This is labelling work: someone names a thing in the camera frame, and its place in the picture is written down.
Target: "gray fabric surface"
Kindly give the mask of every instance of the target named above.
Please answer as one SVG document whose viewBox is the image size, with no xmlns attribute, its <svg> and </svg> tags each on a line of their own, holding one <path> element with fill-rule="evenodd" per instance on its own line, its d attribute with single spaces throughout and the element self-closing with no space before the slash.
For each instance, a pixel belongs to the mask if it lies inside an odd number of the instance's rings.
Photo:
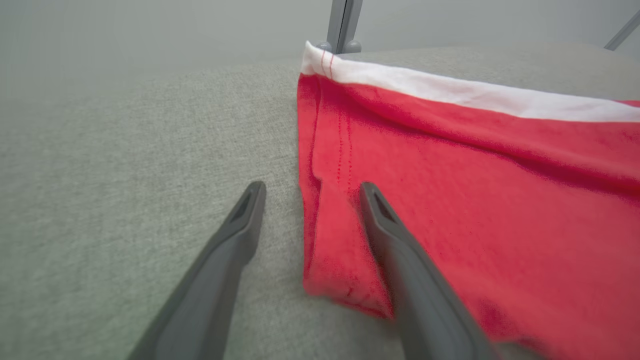
<svg viewBox="0 0 640 360">
<path fill-rule="evenodd" d="M 640 99 L 640 64 L 581 45 L 347 57 Z M 262 236 L 241 278 L 226 358 L 400 359 L 388 323 L 303 291 L 299 64 L 0 101 L 0 358 L 125 358 L 245 186 L 261 179 Z"/>
</svg>

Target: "red cloth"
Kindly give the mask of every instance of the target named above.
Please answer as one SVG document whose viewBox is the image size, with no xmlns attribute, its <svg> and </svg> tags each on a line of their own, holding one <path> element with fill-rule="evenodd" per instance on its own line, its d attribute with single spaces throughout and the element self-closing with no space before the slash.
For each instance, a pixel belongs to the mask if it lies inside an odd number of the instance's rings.
<svg viewBox="0 0 640 360">
<path fill-rule="evenodd" d="M 631 105 L 345 61 L 307 44 L 305 289 L 392 317 L 360 220 L 358 188 L 372 181 L 492 340 L 553 359 L 637 358 Z"/>
</svg>

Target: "metal rod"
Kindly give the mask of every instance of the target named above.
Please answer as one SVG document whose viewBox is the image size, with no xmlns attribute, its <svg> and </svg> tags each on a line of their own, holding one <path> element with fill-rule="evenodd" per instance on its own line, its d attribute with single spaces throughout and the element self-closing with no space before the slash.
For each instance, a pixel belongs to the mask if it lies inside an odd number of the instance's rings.
<svg viewBox="0 0 640 360">
<path fill-rule="evenodd" d="M 640 10 L 626 23 L 622 29 L 614 36 L 611 41 L 607 45 L 605 45 L 605 49 L 614 51 L 622 44 L 625 39 L 634 32 L 634 30 L 640 25 Z"/>
<path fill-rule="evenodd" d="M 344 19 L 344 8 L 347 0 L 333 0 L 331 5 L 331 15 L 329 16 L 329 30 L 326 34 L 326 41 L 331 44 L 334 54 L 340 53 L 338 42 L 340 39 L 340 29 Z"/>
</svg>

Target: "white trim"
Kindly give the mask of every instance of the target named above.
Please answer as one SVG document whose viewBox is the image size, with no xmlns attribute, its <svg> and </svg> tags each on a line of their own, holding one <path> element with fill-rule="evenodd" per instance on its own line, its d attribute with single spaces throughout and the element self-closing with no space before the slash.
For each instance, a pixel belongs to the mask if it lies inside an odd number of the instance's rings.
<svg viewBox="0 0 640 360">
<path fill-rule="evenodd" d="M 343 84 L 363 84 L 418 97 L 491 110 L 526 119 L 585 122 L 640 122 L 640 108 L 612 100 L 552 94 L 460 80 L 401 67 L 340 59 L 307 42 L 302 74 Z"/>
</svg>

